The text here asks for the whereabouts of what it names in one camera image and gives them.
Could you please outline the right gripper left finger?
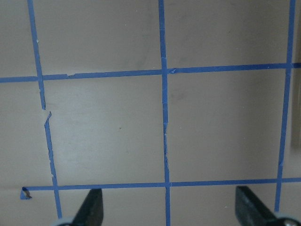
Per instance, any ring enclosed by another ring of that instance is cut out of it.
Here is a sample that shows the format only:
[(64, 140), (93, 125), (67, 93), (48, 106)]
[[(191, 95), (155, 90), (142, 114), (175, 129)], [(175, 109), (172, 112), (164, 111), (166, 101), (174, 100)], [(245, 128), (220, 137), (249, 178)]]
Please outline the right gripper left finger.
[(102, 189), (91, 189), (75, 215), (72, 226), (101, 226), (104, 218)]

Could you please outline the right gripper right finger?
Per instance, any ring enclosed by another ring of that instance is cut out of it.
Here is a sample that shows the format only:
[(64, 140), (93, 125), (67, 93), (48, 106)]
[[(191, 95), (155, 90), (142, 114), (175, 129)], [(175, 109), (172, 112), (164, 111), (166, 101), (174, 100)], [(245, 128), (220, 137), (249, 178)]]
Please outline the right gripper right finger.
[(235, 215), (241, 226), (277, 225), (277, 217), (247, 186), (236, 187)]

